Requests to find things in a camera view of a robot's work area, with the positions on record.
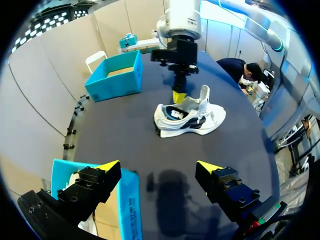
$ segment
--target person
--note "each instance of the person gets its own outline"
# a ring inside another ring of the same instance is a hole
[[[258,84],[263,79],[263,72],[256,63],[249,63],[238,58],[223,58],[217,63],[230,75],[230,77],[240,86],[244,94],[248,95],[246,87],[252,82],[257,81]]]

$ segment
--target white chair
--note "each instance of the white chair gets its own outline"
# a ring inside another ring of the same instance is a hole
[[[107,55],[104,51],[98,51],[95,54],[89,56],[86,60],[85,60],[85,64],[88,66],[88,69],[90,71],[90,73],[92,74],[92,70],[89,66],[89,64],[92,64],[93,62],[97,61],[98,59],[105,57],[105,59],[107,59]]]

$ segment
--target dark table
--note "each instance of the dark table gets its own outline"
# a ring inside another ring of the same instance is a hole
[[[160,138],[153,115],[158,104],[172,103],[174,74],[149,54],[142,60],[141,93],[92,102],[86,110],[75,161],[120,160],[122,168],[138,173],[144,239],[229,239],[237,225],[207,199],[195,179],[196,161],[238,170],[246,185],[260,190],[262,201],[279,197],[273,146],[262,122],[231,77],[199,52],[199,74],[187,77],[189,95],[198,98],[208,85],[210,103],[223,106],[226,119],[207,135]],[[152,181],[154,191],[147,191]]]

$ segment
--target blue cardboard box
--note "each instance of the blue cardboard box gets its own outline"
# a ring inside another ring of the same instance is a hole
[[[128,35],[128,36],[125,36],[124,38],[122,38],[119,41],[119,44],[120,44],[120,48],[124,49],[126,47],[136,45],[137,42],[138,42],[137,35]]]
[[[143,63],[139,50],[105,59],[84,84],[94,102],[141,92]]]

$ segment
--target dark hair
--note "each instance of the dark hair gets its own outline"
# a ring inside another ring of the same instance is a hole
[[[258,83],[262,81],[263,73],[258,63],[249,63],[246,65],[246,69],[252,73],[251,77],[253,80],[258,81]]]

